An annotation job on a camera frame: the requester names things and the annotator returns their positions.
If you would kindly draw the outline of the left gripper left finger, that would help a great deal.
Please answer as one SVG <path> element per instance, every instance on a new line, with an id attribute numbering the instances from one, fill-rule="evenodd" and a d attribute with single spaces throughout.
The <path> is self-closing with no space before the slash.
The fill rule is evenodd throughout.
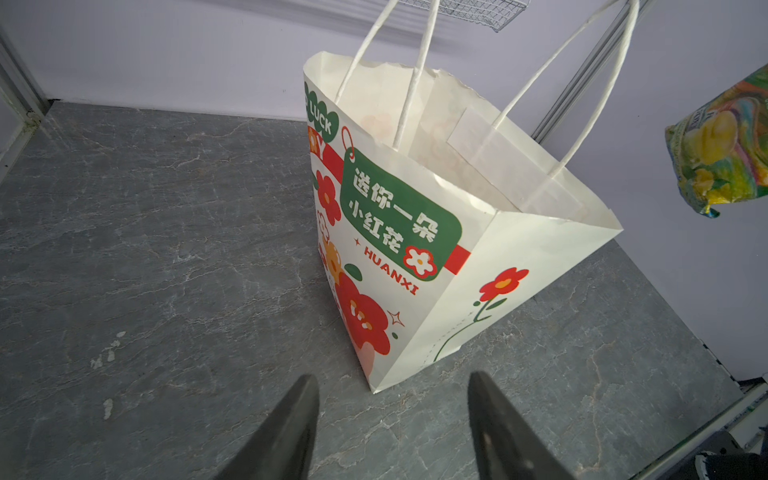
<path id="1" fill-rule="evenodd" d="M 307 479 L 319 407 L 317 379 L 300 376 L 215 479 Z"/>

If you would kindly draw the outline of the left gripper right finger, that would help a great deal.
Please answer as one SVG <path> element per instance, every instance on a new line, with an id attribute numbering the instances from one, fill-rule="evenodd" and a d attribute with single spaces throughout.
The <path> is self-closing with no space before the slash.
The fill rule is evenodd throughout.
<path id="1" fill-rule="evenodd" d="M 470 375 L 469 423 L 481 479 L 571 479 L 492 378 Z"/>

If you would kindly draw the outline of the white floral paper bag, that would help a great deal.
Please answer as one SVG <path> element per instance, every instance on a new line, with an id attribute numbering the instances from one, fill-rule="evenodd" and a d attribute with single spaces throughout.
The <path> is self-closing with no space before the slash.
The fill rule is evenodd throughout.
<path id="1" fill-rule="evenodd" d="M 458 351 L 621 232 L 567 168 L 450 73 L 303 67 L 318 249 L 367 383 Z"/>

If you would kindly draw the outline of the green Fox's spring tea bag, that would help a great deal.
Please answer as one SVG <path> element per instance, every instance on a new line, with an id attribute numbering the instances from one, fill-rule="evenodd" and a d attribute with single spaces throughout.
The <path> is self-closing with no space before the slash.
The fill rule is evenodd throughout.
<path id="1" fill-rule="evenodd" d="M 767 68 L 665 129 L 679 192 L 698 214 L 767 194 Z"/>

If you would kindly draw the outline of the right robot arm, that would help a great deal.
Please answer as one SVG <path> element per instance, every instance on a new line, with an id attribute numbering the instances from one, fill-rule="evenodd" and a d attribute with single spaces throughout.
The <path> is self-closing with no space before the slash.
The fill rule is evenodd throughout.
<path id="1" fill-rule="evenodd" d="M 681 462 L 667 479 L 766 479 L 767 478 L 767 430 L 764 433 L 760 453 L 742 452 L 739 449 L 719 451 L 700 450 Z"/>

